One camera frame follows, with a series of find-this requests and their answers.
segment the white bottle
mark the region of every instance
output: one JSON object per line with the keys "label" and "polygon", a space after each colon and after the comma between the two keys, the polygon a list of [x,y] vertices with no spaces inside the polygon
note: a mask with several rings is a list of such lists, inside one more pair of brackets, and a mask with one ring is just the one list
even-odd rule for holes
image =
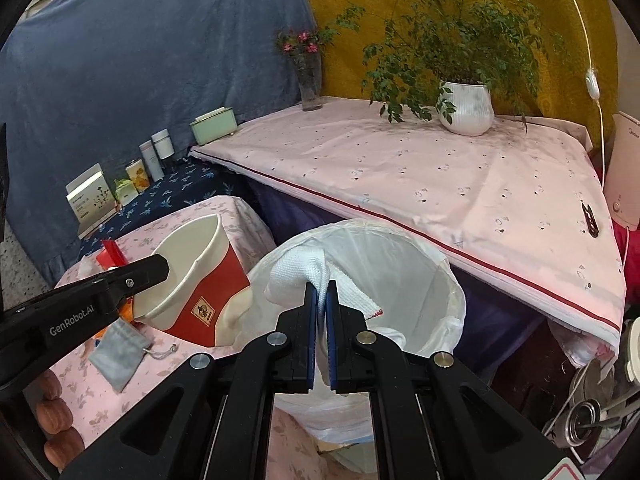
{"label": "white bottle", "polygon": [[162,130],[153,134],[151,140],[154,142],[160,160],[165,160],[175,153],[174,145],[171,142],[171,137],[169,137],[169,130]]}
{"label": "white bottle", "polygon": [[160,161],[156,156],[156,150],[154,149],[154,146],[150,140],[140,144],[140,152],[142,152],[142,158],[145,159],[146,167],[149,170],[151,178],[154,180],[154,182],[157,182],[162,177],[164,177],[164,171],[162,171]]}

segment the red and white bucket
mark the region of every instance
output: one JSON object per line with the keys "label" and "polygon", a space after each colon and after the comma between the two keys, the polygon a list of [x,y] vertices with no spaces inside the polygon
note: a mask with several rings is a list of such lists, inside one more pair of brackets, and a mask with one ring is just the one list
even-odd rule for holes
{"label": "red and white bucket", "polygon": [[135,320],[197,345],[232,345],[252,292],[220,215],[187,222],[153,254],[166,258],[169,275],[135,296]]}

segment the white plastic bag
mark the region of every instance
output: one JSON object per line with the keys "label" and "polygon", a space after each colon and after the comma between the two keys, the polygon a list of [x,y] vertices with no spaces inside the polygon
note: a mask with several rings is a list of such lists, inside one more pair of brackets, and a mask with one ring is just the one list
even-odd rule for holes
{"label": "white plastic bag", "polygon": [[[370,329],[400,332],[406,339],[404,350],[424,357],[455,348],[466,305],[444,254],[389,222],[354,219],[302,233],[258,262],[249,273],[254,302],[240,320],[237,349],[275,329],[284,308],[267,301],[264,290],[274,264],[299,246],[324,249],[327,260],[383,309],[381,316],[367,321]],[[295,305],[302,305],[304,287],[291,293],[298,294]],[[275,405],[319,440],[341,444],[372,435],[369,397],[335,394],[322,382],[317,365],[314,389],[308,395],[278,394]]]}

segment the white towel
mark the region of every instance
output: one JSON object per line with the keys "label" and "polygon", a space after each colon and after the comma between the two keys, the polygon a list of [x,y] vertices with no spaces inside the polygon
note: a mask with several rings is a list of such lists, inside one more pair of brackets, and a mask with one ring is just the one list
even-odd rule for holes
{"label": "white towel", "polygon": [[[328,260],[324,250],[319,247],[299,246],[284,254],[271,268],[269,281],[264,289],[264,296],[268,301],[285,308],[295,308],[302,304],[300,294],[305,290],[306,282],[311,282],[318,291],[316,362],[318,362],[322,380],[327,385],[329,385],[329,375],[324,310],[329,280],[336,282],[340,304],[361,311],[365,320],[368,321],[383,314],[383,310],[334,262]],[[397,330],[383,327],[375,327],[372,330],[387,336],[404,349],[406,339]]]}

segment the red object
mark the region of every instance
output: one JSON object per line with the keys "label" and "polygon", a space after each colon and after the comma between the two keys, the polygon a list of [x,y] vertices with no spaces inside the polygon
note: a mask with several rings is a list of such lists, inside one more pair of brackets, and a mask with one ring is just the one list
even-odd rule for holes
{"label": "red object", "polygon": [[[624,261],[626,247],[626,229],[613,222],[620,257]],[[640,230],[628,232],[628,250],[626,250],[625,281],[627,303],[640,303]]]}
{"label": "red object", "polygon": [[104,249],[100,251],[95,259],[104,270],[111,269],[111,267],[122,267],[129,263],[116,242],[102,240],[102,244]]}
{"label": "red object", "polygon": [[216,322],[231,297],[249,286],[238,257],[229,245],[225,257],[198,284],[174,325],[163,330],[208,348],[216,345]]}

